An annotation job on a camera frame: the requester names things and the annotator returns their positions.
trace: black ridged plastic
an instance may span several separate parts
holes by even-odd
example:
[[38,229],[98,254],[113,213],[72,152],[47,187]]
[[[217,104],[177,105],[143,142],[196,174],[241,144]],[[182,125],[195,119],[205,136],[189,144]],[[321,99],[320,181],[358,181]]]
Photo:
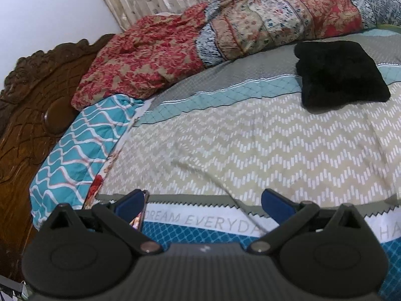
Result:
[[[53,300],[60,299],[40,295],[31,298]],[[345,301],[300,290],[281,275],[271,258],[247,254],[238,244],[173,244],[164,254],[140,258],[135,270],[119,285],[82,300]],[[370,294],[347,300],[381,299]]]

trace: floral blanket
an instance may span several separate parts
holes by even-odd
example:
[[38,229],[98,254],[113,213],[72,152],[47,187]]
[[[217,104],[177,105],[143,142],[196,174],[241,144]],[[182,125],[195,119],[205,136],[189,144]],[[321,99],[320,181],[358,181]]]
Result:
[[401,0],[214,0],[182,15],[146,16],[99,52],[72,99],[146,99],[225,60],[296,40],[401,26]]

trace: phone screen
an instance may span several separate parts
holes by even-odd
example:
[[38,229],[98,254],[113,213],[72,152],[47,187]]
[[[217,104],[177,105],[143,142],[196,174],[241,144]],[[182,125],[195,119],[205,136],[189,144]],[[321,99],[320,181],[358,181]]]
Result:
[[149,191],[146,191],[146,190],[144,191],[144,199],[145,199],[145,203],[144,203],[143,210],[130,223],[130,225],[134,229],[138,230],[139,232],[142,231],[142,226],[143,226],[143,223],[144,223],[145,212],[146,212],[146,204],[148,203],[148,199],[149,199]]

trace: teal and white wave pattern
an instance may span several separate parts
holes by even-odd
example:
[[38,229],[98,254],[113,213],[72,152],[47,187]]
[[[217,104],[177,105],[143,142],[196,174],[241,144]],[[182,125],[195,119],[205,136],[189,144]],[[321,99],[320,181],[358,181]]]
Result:
[[77,116],[29,188],[37,229],[59,203],[81,209],[95,176],[142,104],[118,94],[86,107]]

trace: wood carving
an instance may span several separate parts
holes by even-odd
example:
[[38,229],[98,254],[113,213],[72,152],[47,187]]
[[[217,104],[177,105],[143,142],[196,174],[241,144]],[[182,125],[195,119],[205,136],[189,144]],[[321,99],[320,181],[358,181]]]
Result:
[[78,111],[70,105],[81,77],[113,34],[95,44],[65,43],[20,58],[0,94],[0,241],[17,261],[0,274],[21,279],[19,259],[32,239],[29,186]]

